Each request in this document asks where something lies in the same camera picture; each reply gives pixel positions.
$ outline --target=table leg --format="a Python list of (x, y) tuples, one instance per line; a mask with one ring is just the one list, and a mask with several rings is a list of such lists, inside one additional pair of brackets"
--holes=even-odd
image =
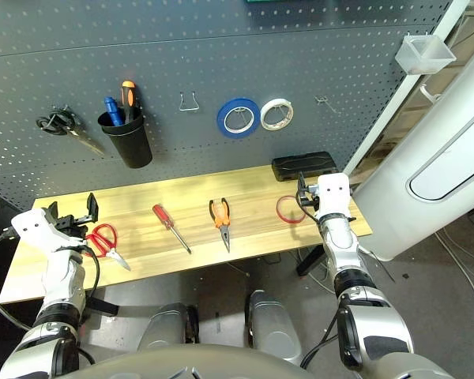
[(87, 298), (86, 308), (90, 309), (91, 311), (101, 313), (105, 316), (115, 316), (119, 311), (119, 306), (110, 302), (105, 302), (99, 298)]
[(323, 245), (316, 246), (308, 255), (307, 257), (303, 258), (303, 261), (299, 263), (297, 266), (297, 274), (299, 276), (307, 275), (310, 270), (316, 267), (323, 256), (325, 255), (325, 250), (323, 249)]

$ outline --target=wooden table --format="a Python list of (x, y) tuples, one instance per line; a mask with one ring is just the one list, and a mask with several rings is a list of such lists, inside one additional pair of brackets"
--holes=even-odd
[[(128, 272), (111, 258), (100, 259), (99, 287), (147, 278), (168, 272), (214, 265), (261, 256), (322, 240), (312, 220), (287, 224), (276, 214), (277, 199), (293, 195), (296, 182), (277, 182), (270, 166), (205, 174), (162, 182), (137, 184), (93, 191), (100, 207), (99, 223), (110, 223), (118, 231), (118, 251), (131, 267)], [(60, 216), (87, 214), (88, 192), (37, 199), (33, 208), (58, 202)], [(225, 197), (231, 211), (228, 253), (220, 232), (209, 216), (209, 200)], [(160, 224), (152, 206), (161, 203), (192, 250), (189, 255), (175, 236)], [(372, 233), (356, 204), (350, 205), (356, 220), (351, 227), (357, 235)], [(38, 249), (20, 241), (0, 302), (44, 296), (41, 282), (47, 259)], [(91, 288), (95, 266), (85, 258), (85, 288)]]

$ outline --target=wall hook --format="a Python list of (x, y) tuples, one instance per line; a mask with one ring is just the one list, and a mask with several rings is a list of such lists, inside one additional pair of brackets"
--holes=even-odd
[(439, 101), (440, 97), (442, 96), (441, 93), (437, 93), (437, 94), (435, 94), (435, 95), (432, 95), (431, 93), (429, 93), (429, 91), (427, 90), (427, 85), (426, 85), (426, 84), (420, 85), (419, 90), (421, 91), (421, 93), (423, 93), (423, 95), (424, 95), (432, 104), (437, 103), (437, 102)]
[(326, 104), (326, 106), (327, 106), (328, 108), (330, 108), (333, 113), (335, 113), (335, 114), (340, 114), (339, 111), (336, 111), (336, 110), (330, 105), (330, 103), (329, 103), (329, 98), (328, 98), (328, 97), (326, 97), (326, 96), (322, 96), (322, 97), (317, 97), (317, 96), (315, 96), (314, 98), (316, 99), (316, 101), (318, 102), (318, 104)]
[(193, 96), (193, 102), (195, 103), (195, 108), (183, 108), (183, 106), (185, 106), (184, 94), (181, 92), (181, 103), (179, 104), (179, 110), (181, 112), (198, 111), (200, 109), (200, 105), (198, 105), (197, 99), (195, 99), (195, 91), (192, 91), (191, 94)]

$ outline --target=screwdriver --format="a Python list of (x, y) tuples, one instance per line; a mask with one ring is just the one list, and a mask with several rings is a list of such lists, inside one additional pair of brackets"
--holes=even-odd
[(152, 207), (152, 211), (155, 213), (156, 217), (158, 217), (158, 219), (162, 222), (162, 224), (165, 225), (167, 230), (168, 231), (170, 230), (172, 233), (174, 233), (175, 237), (179, 240), (179, 242), (181, 242), (181, 244), (184, 246), (186, 251), (188, 253), (191, 253), (191, 250), (186, 244), (186, 242), (184, 242), (184, 240), (181, 238), (177, 230), (174, 228), (174, 221), (172, 221), (167, 211), (165, 211), (165, 209), (159, 204)]
[(137, 91), (135, 83), (132, 81), (123, 81), (121, 84), (121, 101), (125, 110), (125, 123), (132, 122), (137, 107)]

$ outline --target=black case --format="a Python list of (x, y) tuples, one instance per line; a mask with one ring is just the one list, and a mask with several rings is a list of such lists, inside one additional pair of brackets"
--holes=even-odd
[[(124, 119), (125, 112), (119, 111)], [(152, 160), (151, 148), (144, 129), (144, 116), (136, 108), (134, 120), (127, 124), (114, 126), (107, 112), (98, 117), (102, 131), (111, 139), (123, 162), (130, 168), (141, 168)]]
[(299, 172), (306, 178), (338, 172), (328, 152), (311, 152), (301, 156), (285, 156), (272, 160), (272, 170), (278, 182), (296, 180)]

